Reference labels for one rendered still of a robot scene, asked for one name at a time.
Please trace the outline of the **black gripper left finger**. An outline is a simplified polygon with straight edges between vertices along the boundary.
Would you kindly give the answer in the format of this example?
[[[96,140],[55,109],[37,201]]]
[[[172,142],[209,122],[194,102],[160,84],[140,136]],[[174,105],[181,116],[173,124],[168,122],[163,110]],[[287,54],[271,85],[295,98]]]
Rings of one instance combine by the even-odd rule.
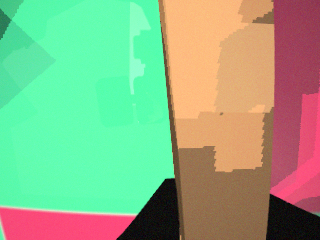
[[[180,240],[175,179],[164,179],[116,240]]]

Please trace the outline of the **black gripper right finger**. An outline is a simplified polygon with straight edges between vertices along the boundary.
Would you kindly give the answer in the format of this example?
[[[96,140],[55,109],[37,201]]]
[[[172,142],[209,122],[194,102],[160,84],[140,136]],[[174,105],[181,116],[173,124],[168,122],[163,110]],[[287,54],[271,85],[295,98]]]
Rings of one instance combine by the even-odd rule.
[[[269,193],[265,240],[320,240],[320,216]]]

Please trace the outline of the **long wooden rail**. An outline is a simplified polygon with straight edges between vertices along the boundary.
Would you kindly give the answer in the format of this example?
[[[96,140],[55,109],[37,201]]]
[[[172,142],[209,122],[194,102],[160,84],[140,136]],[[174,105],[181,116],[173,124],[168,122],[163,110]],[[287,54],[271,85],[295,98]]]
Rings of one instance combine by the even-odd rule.
[[[159,0],[180,240],[265,240],[273,0]]]

